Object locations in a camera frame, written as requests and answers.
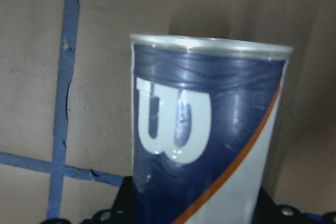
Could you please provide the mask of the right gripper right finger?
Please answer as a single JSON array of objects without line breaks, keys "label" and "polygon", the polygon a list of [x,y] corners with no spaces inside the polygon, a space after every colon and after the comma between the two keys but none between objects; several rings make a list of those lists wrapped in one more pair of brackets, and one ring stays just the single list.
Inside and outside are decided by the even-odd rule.
[{"label": "right gripper right finger", "polygon": [[335,224],[335,211],[327,212],[323,215],[301,212],[298,208],[288,204],[276,204],[264,188],[260,187],[251,223]]}]

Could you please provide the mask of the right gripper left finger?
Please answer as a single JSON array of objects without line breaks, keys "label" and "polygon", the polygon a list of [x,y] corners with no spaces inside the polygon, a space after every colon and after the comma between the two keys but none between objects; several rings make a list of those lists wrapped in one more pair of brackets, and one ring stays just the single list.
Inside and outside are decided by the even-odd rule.
[{"label": "right gripper left finger", "polygon": [[81,223],[134,223],[134,190],[132,176],[97,175],[94,181],[118,187],[110,208],[85,217]]}]

